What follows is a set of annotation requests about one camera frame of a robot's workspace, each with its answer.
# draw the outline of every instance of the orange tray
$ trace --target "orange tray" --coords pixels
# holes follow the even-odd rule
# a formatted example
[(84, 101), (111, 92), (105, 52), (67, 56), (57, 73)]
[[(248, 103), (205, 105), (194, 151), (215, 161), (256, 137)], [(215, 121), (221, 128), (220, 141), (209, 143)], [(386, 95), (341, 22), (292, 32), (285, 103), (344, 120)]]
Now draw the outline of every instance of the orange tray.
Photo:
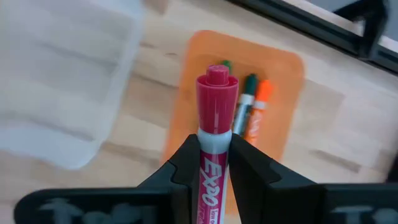
[[(162, 162), (169, 159), (189, 134), (198, 130), (195, 80), (209, 65), (232, 62), (232, 75), (239, 78), (239, 91), (250, 73), (268, 78), (274, 87), (268, 109), (261, 121), (257, 148), (280, 161), (296, 101), (303, 85), (301, 58), (291, 52), (255, 44), (217, 32), (202, 30), (189, 42), (180, 79), (174, 114)], [(226, 213), (237, 214), (231, 181), (228, 181)]]

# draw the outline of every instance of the red marker cap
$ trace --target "red marker cap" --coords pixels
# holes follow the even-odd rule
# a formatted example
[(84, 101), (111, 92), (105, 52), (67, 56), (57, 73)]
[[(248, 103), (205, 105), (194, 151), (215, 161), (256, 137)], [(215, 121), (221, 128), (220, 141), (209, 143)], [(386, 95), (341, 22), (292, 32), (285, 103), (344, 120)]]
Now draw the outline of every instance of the red marker cap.
[(210, 65), (206, 75), (197, 79), (199, 127), (210, 134), (223, 134), (231, 129), (238, 79), (229, 75), (225, 65)]

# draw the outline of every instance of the marker cap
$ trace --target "marker cap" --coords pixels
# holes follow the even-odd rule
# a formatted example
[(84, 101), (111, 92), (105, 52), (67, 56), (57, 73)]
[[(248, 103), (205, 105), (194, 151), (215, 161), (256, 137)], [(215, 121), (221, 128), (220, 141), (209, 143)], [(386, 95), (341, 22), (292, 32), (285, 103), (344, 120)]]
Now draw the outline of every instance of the marker cap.
[(232, 74), (232, 63), (229, 60), (224, 60), (221, 64), (227, 66), (229, 68), (229, 74)]
[(225, 65), (210, 65), (206, 75), (197, 78), (199, 127), (210, 134), (231, 129), (238, 98), (238, 79)]
[(269, 80), (262, 80), (259, 83), (256, 93), (256, 101), (268, 102), (272, 93), (272, 85)]
[(257, 79), (256, 74), (250, 74), (249, 76), (247, 76), (244, 81), (243, 93), (254, 96), (258, 82), (259, 80)]

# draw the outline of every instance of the green marker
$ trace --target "green marker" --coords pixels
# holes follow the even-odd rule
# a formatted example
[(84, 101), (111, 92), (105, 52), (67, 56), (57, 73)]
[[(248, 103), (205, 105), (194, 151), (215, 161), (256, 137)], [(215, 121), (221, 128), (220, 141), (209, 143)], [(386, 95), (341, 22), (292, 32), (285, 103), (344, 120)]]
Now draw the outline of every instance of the green marker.
[(224, 60), (220, 63), (220, 65), (225, 65), (229, 68), (229, 74), (232, 73), (232, 63), (229, 60)]
[(232, 132), (240, 136), (244, 135), (246, 125), (251, 114), (251, 107), (254, 103), (254, 94), (256, 92), (259, 80), (256, 74), (250, 74), (244, 82), (244, 92), (239, 97), (238, 108), (234, 117), (234, 126)]

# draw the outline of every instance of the black clamp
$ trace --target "black clamp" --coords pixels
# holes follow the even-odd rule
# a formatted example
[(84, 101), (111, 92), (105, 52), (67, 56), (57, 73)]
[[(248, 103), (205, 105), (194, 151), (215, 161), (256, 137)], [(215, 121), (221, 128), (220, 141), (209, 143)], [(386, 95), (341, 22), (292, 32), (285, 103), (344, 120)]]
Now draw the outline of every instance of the black clamp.
[[(196, 223), (199, 153), (200, 143), (192, 134), (157, 172), (137, 187), (31, 193), (17, 203), (15, 222)], [(398, 184), (316, 184), (236, 134), (228, 161), (242, 224), (398, 222)]]
[(377, 44), (389, 18), (388, 0), (359, 0), (334, 12), (352, 22), (364, 21), (363, 37), (358, 43), (358, 57), (372, 60), (377, 55)]

